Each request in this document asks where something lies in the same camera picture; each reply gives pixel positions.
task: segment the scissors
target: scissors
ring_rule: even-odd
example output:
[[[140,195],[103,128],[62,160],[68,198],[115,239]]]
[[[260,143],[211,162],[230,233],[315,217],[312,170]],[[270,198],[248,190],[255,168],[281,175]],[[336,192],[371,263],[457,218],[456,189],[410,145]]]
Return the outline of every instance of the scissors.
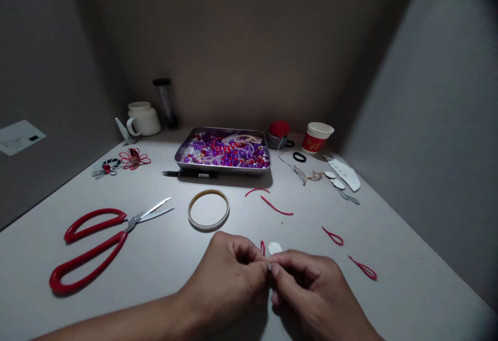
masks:
[[[111,226],[119,225],[122,222],[124,222],[125,220],[128,221],[128,227],[124,231],[118,232],[113,237],[108,239],[106,242],[103,242],[102,244],[100,244],[99,246],[86,252],[85,254],[82,254],[79,257],[76,257],[76,258],[70,260],[69,262],[63,263],[60,266],[58,266],[52,272],[52,275],[50,275],[49,284],[50,284],[50,287],[52,288],[52,291],[55,294],[66,295],[66,294],[70,294],[70,293],[79,291],[80,289],[83,289],[88,284],[90,284],[113,261],[113,259],[116,257],[116,255],[119,253],[119,251],[123,247],[123,245],[126,241],[126,238],[128,236],[128,233],[131,232],[131,230],[135,227],[135,224],[151,220],[157,216],[163,215],[163,214],[174,209],[174,208],[171,208],[169,210],[160,210],[160,211],[153,212],[154,210],[156,210],[158,207],[160,207],[162,204],[164,204],[169,199],[171,199],[171,197],[168,197],[167,199],[162,200],[161,202],[159,202],[157,205],[155,205],[150,210],[143,211],[129,220],[126,219],[126,214],[124,212],[122,212],[121,210],[118,210],[118,209],[100,209],[100,210],[92,211],[86,215],[83,215],[80,219],[75,221],[74,224],[71,227],[69,227],[66,234],[64,235],[64,240],[68,243],[77,241],[83,237],[87,237],[88,235],[91,235],[95,232],[104,230],[104,229],[109,228]],[[116,214],[118,216],[115,218],[112,218],[108,221],[101,222],[101,223],[96,224],[94,226],[88,227],[87,229],[84,229],[82,231],[76,232],[76,230],[84,222],[92,219],[95,216],[103,215],[103,214]],[[77,267],[79,267],[79,266],[83,265],[84,263],[88,262],[89,260],[95,258],[97,255],[103,253],[104,251],[106,251],[107,249],[109,249],[111,246],[113,246],[115,244],[117,244],[117,246],[114,248],[112,253],[92,273],[90,273],[86,277],[82,278],[81,280],[75,282],[74,284],[65,285],[65,284],[61,283],[62,277],[64,275],[66,275],[68,272],[75,270]]]

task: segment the black lid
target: black lid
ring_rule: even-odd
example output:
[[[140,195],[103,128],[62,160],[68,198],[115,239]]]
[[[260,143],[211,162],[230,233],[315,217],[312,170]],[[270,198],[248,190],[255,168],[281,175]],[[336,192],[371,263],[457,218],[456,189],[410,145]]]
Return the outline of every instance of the black lid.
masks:
[[[169,79],[154,79],[152,81],[152,84],[154,84],[155,86],[168,85],[168,84],[170,84],[170,80]]]

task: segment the pen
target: pen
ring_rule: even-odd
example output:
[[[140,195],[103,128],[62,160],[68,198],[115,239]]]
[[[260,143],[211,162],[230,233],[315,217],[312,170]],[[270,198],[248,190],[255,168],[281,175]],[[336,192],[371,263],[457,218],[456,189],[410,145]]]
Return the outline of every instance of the pen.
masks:
[[[217,179],[219,173],[217,172],[198,172],[198,171],[163,171],[164,176],[170,178],[187,177],[187,178],[202,178],[202,179]]]

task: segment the paper cup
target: paper cup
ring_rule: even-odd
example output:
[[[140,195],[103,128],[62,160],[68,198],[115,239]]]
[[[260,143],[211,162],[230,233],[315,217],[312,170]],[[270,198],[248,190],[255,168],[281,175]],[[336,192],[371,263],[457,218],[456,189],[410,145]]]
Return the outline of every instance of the paper cup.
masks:
[[[309,123],[301,150],[308,154],[316,154],[333,132],[334,129],[325,123]]]

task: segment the red ball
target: red ball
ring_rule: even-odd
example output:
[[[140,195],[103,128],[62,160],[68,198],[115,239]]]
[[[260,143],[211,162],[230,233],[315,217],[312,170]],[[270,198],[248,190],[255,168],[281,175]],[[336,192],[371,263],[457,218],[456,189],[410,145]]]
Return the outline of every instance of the red ball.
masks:
[[[270,124],[269,129],[270,133],[276,137],[285,136],[289,134],[290,130],[291,128],[289,127],[289,123],[284,120],[274,121],[272,124]]]

